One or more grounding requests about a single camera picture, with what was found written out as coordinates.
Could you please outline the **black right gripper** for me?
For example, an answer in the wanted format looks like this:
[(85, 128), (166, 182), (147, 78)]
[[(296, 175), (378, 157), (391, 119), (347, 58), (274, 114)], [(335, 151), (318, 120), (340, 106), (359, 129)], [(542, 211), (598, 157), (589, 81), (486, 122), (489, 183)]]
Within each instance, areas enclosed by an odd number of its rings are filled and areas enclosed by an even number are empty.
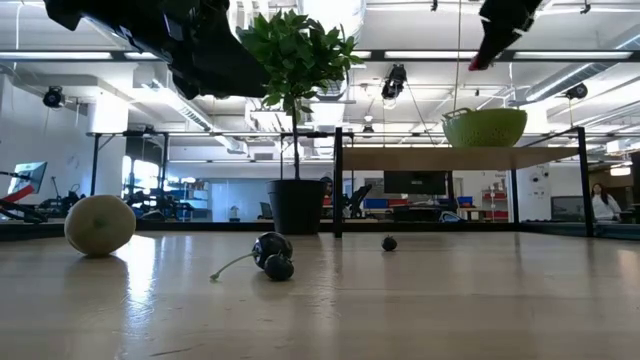
[(516, 42), (534, 23), (543, 0), (485, 0), (479, 15), (483, 19), (483, 40), (476, 55), (480, 70), (486, 70), (495, 58)]

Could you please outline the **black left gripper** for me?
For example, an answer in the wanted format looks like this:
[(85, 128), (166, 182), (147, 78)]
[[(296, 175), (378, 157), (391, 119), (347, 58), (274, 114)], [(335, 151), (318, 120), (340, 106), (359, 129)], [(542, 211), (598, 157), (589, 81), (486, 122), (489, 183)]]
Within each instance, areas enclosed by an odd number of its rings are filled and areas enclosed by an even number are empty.
[(44, 0), (47, 15), (74, 31), (91, 20), (130, 46), (171, 64), (186, 99), (212, 95), (262, 98), (264, 67), (231, 34), (229, 0)]

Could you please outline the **green-brown kiwi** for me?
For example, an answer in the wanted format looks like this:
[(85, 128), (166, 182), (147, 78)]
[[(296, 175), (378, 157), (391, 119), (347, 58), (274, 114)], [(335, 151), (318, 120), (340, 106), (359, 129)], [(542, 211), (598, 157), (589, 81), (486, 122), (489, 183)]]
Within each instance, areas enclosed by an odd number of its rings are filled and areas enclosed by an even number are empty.
[(64, 236), (82, 254), (104, 257), (130, 241), (136, 221), (133, 210), (119, 197), (94, 195), (70, 208), (64, 222)]

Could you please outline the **black overhead beam with lights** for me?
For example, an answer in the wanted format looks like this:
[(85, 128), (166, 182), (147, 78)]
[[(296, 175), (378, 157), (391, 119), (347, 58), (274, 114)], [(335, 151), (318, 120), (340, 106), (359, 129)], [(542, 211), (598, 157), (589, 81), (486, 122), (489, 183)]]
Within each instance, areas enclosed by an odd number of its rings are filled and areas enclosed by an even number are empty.
[[(364, 50), (355, 55), (365, 62), (456, 62), (471, 60), (469, 50)], [(0, 50), (6, 62), (160, 62), (150, 52), (125, 50)], [(640, 63), (640, 50), (505, 50), (495, 62)]]

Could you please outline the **green plant in black pot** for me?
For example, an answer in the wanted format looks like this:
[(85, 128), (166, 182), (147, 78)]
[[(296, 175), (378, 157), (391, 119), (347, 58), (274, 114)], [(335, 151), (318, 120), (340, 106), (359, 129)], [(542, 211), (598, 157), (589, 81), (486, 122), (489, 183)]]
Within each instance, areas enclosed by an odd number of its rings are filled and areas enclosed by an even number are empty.
[(355, 54), (355, 38), (343, 27), (326, 30), (319, 21), (293, 10), (279, 11), (271, 19), (259, 14), (252, 26), (237, 33), (270, 76), (262, 104), (280, 104), (292, 120), (294, 177), (269, 183), (275, 230), (283, 235), (316, 234), (325, 185), (301, 177), (298, 121), (301, 114), (313, 112), (305, 99), (345, 80), (351, 67), (363, 62)]

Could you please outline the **green plastic colander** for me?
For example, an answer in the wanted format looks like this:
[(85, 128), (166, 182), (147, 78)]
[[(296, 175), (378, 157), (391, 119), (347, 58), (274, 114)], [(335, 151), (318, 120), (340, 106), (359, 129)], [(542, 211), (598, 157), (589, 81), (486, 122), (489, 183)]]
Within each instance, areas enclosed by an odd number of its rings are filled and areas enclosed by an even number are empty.
[(461, 108), (442, 115), (442, 128), (455, 148), (513, 147), (524, 133), (528, 115), (523, 110)]

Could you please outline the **wooden shelf with black legs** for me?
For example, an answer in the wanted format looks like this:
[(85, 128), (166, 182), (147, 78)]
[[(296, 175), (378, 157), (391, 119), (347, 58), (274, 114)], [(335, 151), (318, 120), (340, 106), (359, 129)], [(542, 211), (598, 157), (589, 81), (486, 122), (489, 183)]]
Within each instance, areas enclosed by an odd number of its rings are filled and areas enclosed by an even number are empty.
[(335, 237), (351, 232), (342, 213), (343, 171), (399, 170), (446, 171), (508, 170), (512, 176), (519, 169), (542, 163), (579, 157), (581, 191), (585, 211), (584, 236), (594, 236), (594, 219), (590, 202), (586, 132), (582, 126), (558, 133), (549, 133), (522, 147), (472, 148), (355, 148), (345, 147), (345, 134), (338, 128), (334, 133), (333, 160), (333, 227)]

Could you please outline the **dark cherry with green stem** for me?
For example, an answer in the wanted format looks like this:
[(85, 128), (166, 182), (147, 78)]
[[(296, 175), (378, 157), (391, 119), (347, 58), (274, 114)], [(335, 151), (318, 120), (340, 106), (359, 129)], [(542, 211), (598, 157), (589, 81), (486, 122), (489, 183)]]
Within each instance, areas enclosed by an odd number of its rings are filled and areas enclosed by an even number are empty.
[(287, 240), (280, 233), (266, 232), (256, 238), (256, 241), (254, 242), (252, 250), (248, 254), (242, 255), (234, 260), (231, 260), (230, 262), (222, 266), (217, 272), (215, 272), (210, 276), (210, 280), (217, 281), (224, 270), (234, 265), (235, 263), (247, 258), (252, 258), (254, 260), (255, 265), (258, 266), (264, 272), (265, 261), (270, 255), (273, 255), (273, 254), (283, 254), (292, 261), (293, 245), (289, 240)]

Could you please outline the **dark monitor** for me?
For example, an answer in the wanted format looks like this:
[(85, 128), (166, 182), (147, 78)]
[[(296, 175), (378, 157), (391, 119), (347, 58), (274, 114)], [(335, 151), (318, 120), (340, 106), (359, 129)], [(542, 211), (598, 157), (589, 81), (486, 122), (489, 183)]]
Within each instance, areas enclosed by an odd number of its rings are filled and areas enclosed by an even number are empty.
[(584, 202), (581, 196), (551, 198), (551, 219), (559, 222), (583, 222)]

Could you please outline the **tilted computer monitor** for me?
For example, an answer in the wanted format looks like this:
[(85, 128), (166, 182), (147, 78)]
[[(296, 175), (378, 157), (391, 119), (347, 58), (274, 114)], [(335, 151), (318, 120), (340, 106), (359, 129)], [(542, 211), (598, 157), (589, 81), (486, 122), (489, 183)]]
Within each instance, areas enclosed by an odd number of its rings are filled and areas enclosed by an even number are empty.
[(33, 194), (38, 194), (45, 177), (47, 162), (21, 163), (14, 167), (9, 193), (15, 193), (28, 186), (33, 188)]

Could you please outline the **black wall screen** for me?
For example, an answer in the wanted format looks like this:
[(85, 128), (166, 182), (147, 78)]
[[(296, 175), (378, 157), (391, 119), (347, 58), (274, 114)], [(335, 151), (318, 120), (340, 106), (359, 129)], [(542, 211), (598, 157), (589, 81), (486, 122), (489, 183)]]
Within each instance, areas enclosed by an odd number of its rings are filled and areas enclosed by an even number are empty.
[(446, 195), (443, 171), (385, 171), (384, 191), (388, 194)]

